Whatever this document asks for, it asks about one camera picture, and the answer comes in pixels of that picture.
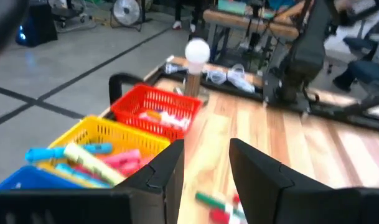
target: blue marker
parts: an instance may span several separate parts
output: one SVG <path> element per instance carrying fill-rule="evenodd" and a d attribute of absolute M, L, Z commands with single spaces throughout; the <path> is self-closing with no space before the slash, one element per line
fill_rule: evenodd
<path fill-rule="evenodd" d="M 112 152 L 112 145 L 105 144 L 89 144 L 84 145 L 84 149 L 92 154 L 109 154 Z M 55 147 L 47 149 L 43 147 L 32 147 L 25 155 L 25 160 L 29 162 L 48 160 L 48 159 L 62 159 L 65 147 Z"/>
<path fill-rule="evenodd" d="M 69 175 L 72 175 L 78 179 L 82 179 L 82 180 L 85 180 L 95 186 L 99 186 L 99 187 L 103 187 L 103 188 L 111 188 L 108 184 L 100 181 L 100 180 L 96 180 L 92 177 L 90 177 L 89 175 L 87 174 L 84 174 L 82 172 L 79 172 L 79 171 L 76 171 L 74 169 L 72 169 L 69 165 L 67 164 L 58 164 L 55 169 L 61 171 L 61 172 L 64 172 L 66 174 L 69 174 Z"/>

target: green marker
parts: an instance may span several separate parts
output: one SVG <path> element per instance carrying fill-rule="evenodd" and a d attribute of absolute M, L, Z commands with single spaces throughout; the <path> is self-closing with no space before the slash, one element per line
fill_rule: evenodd
<path fill-rule="evenodd" d="M 217 208 L 217 209 L 220 209 L 220 210 L 223 210 L 226 212 L 229 212 L 229 210 L 232 209 L 234 215 L 236 215 L 239 218 L 246 219 L 245 214 L 243 212 L 233 208 L 233 205 L 231 205 L 230 203 L 219 202 L 215 198 L 210 197 L 210 196 L 203 194 L 203 193 L 200 193 L 200 192 L 196 193 L 195 198 L 197 200 L 200 200 L 201 202 L 205 203 L 206 205 L 212 207 L 212 208 Z"/>

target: plastic basket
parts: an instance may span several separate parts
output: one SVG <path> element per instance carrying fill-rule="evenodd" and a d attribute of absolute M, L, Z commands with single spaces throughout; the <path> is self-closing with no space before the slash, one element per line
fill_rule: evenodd
<path fill-rule="evenodd" d="M 24 166 L 0 184 L 0 191 L 11 189 L 82 189 L 69 180 L 40 170 L 34 166 Z"/>
<path fill-rule="evenodd" d="M 55 140 L 49 148 L 65 146 L 71 142 L 77 144 L 110 143 L 113 146 L 110 155 L 119 154 L 132 149 L 139 149 L 141 155 L 145 157 L 156 156 L 170 145 L 170 141 L 166 138 L 145 133 L 133 127 L 109 121 L 107 119 L 97 118 L 96 116 L 87 116 L 84 118 Z M 84 187 L 94 187 L 94 185 L 85 180 L 77 179 L 71 175 L 56 170 L 54 168 L 55 165 L 61 162 L 67 162 L 67 160 L 51 160 L 40 162 L 36 165 L 76 184 L 80 184 Z"/>
<path fill-rule="evenodd" d="M 201 106 L 202 102 L 198 99 L 139 84 L 118 99 L 111 106 L 111 110 L 120 123 L 164 136 L 174 142 L 176 139 L 184 138 Z M 139 118 L 139 113 L 145 110 L 163 110 L 169 114 L 188 118 L 191 122 L 185 131 L 175 129 Z"/>

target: shoe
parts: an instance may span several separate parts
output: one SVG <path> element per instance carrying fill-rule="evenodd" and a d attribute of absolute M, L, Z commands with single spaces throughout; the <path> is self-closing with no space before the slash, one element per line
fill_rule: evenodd
<path fill-rule="evenodd" d="M 339 88 L 340 90 L 346 92 L 346 93 L 349 93 L 351 92 L 351 87 L 348 86 L 348 85 L 343 85 L 343 83 L 339 82 L 337 79 L 333 79 L 333 82 L 334 86 L 336 86 L 337 88 Z"/>
<path fill-rule="evenodd" d="M 196 25 L 195 24 L 190 24 L 189 29 L 190 29 L 191 33 L 194 33 L 196 31 Z"/>
<path fill-rule="evenodd" d="M 175 23 L 172 25 L 172 29 L 181 29 L 181 21 L 175 21 Z"/>

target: blue basket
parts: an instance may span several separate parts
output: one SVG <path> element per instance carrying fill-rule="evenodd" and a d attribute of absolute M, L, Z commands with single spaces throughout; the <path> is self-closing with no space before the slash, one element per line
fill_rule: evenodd
<path fill-rule="evenodd" d="M 1 182 L 0 191 L 11 189 L 82 189 L 82 186 L 40 170 L 24 166 Z"/>

